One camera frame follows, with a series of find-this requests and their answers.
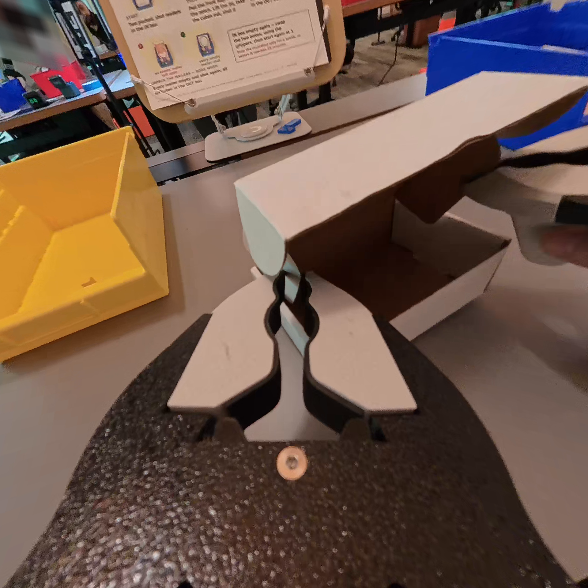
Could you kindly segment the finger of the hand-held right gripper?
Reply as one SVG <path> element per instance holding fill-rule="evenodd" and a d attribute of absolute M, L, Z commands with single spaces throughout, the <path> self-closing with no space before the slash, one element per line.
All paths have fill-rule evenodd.
<path fill-rule="evenodd" d="M 464 187 L 464 195 L 511 217 L 518 246 L 530 262 L 563 264 L 541 248 L 541 237 L 556 226 L 562 196 L 587 195 L 587 166 L 550 165 L 539 168 L 500 167 Z"/>
<path fill-rule="evenodd" d="M 505 151 L 499 167 L 587 166 L 587 127 L 543 139 L 517 151 Z"/>

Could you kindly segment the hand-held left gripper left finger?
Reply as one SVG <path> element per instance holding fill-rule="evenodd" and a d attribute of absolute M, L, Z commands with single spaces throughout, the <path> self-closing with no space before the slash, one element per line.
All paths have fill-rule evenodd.
<path fill-rule="evenodd" d="M 208 320 L 167 406 L 177 412 L 228 414 L 280 371 L 270 314 L 274 279 L 261 276 L 226 298 Z"/>

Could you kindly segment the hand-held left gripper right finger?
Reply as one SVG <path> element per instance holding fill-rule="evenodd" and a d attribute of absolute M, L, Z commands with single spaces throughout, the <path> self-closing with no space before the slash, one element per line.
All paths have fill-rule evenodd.
<path fill-rule="evenodd" d="M 306 281 L 319 321 L 307 351 L 312 378 L 363 414 L 413 413 L 415 398 L 372 313 L 315 273 Z"/>

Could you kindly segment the blue plastic bin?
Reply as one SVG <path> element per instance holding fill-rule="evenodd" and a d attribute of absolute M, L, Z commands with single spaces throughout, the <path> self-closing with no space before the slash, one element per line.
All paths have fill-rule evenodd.
<path fill-rule="evenodd" d="M 561 140 L 558 164 L 587 165 L 587 1 L 512 11 L 429 41 L 424 119 L 449 153 L 493 138 L 523 154 Z"/>

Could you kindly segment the white cardboard mailer box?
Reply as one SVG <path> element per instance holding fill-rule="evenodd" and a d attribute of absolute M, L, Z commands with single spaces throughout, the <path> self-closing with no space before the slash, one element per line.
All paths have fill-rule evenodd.
<path fill-rule="evenodd" d="M 397 327 L 434 309 L 408 339 L 476 297 L 460 276 L 495 254 L 449 211 L 512 150 L 486 137 L 449 153 L 429 135 L 427 97 L 235 182 L 257 269 L 289 274 L 282 325 L 301 353 L 309 335 L 295 302 L 300 275 L 318 274 Z"/>

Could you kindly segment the yellow plastic bin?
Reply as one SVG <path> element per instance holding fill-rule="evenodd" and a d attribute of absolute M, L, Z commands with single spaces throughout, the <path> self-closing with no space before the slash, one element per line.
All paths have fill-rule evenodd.
<path fill-rule="evenodd" d="M 162 194 L 131 128 L 1 166 L 1 362 L 168 294 Z"/>

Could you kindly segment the person's right hand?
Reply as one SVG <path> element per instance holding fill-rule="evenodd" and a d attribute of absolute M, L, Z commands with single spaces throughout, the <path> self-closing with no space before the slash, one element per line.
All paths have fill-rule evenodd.
<path fill-rule="evenodd" d="M 587 268 L 587 226 L 562 224 L 541 237 L 542 250 L 563 262 Z"/>

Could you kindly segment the instruction sheet on stand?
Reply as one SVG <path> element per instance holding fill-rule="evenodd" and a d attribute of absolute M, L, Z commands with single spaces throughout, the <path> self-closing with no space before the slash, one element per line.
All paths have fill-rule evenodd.
<path fill-rule="evenodd" d="M 329 62 L 326 65 L 316 66 L 304 76 L 297 79 L 285 79 L 273 86 L 262 86 L 257 90 L 246 91 L 240 95 L 231 95 L 226 98 L 215 99 L 214 101 L 197 104 L 194 100 L 185 103 L 175 104 L 160 109 L 151 110 L 142 81 L 136 77 L 136 68 L 132 61 L 128 46 L 122 37 L 121 28 L 111 7 L 111 1 L 101 1 L 100 5 L 107 19 L 115 42 L 121 52 L 123 61 L 130 73 L 136 93 L 152 114 L 159 119 L 169 123 L 180 123 L 201 119 L 207 116 L 214 116 L 224 111 L 231 111 L 258 104 L 264 100 L 277 98 L 279 96 L 296 93 L 306 89 L 314 88 L 331 81 L 339 72 L 345 55 L 345 34 L 343 26 L 342 4 L 340 1 L 321 1 L 325 9 L 324 26 Z"/>

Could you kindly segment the grey work table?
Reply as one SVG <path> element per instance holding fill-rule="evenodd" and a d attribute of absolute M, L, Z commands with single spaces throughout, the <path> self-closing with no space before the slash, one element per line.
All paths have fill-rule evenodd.
<path fill-rule="evenodd" d="M 110 92 L 116 99 L 127 99 L 136 95 L 136 89 L 128 70 L 108 73 L 105 80 Z M 19 111 L 16 114 L 1 117 L 1 132 L 7 132 L 33 122 L 42 121 L 83 107 L 92 107 L 107 101 L 107 92 L 103 88 L 83 92 L 72 99 L 58 99 L 48 107 Z"/>

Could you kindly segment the printed instruction sheet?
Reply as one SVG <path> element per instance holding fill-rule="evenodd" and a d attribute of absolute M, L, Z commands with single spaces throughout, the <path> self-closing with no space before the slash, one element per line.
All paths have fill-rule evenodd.
<path fill-rule="evenodd" d="M 151 110 L 202 104 L 329 62 L 321 1 L 111 1 Z"/>

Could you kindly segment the small black device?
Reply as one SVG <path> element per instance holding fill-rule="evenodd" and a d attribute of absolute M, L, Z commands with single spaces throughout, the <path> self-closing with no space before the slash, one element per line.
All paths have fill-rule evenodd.
<path fill-rule="evenodd" d="M 55 87 L 65 99 L 73 99 L 81 95 L 76 83 L 64 80 L 62 76 L 55 75 L 48 78 L 49 82 Z"/>

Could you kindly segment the red plastic bin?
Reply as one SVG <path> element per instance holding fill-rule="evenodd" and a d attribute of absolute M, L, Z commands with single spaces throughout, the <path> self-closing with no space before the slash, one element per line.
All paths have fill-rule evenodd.
<path fill-rule="evenodd" d="M 71 62 L 69 65 L 63 65 L 61 69 L 49 69 L 47 71 L 39 71 L 30 75 L 30 78 L 37 85 L 47 98 L 59 98 L 62 92 L 50 81 L 52 77 L 61 77 L 66 83 L 72 82 L 77 88 L 82 91 L 82 85 L 86 82 L 85 71 L 81 64 L 77 61 Z"/>

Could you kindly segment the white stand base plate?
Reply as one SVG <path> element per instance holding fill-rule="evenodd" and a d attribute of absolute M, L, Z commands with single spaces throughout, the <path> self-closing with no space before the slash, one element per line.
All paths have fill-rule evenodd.
<path fill-rule="evenodd" d="M 300 118 L 302 120 L 301 126 L 292 135 L 279 135 L 277 130 L 288 121 Z M 260 125 L 273 124 L 273 132 L 258 141 L 239 142 L 235 137 L 235 129 L 243 125 Z M 287 142 L 304 138 L 312 132 L 310 124 L 298 112 L 288 111 L 283 115 L 273 115 L 251 123 L 246 123 L 233 128 L 224 130 L 223 132 L 215 132 L 205 138 L 205 158 L 210 163 L 217 163 L 226 159 L 232 159 L 237 156 L 260 151 L 266 148 L 273 148 L 283 145 Z"/>

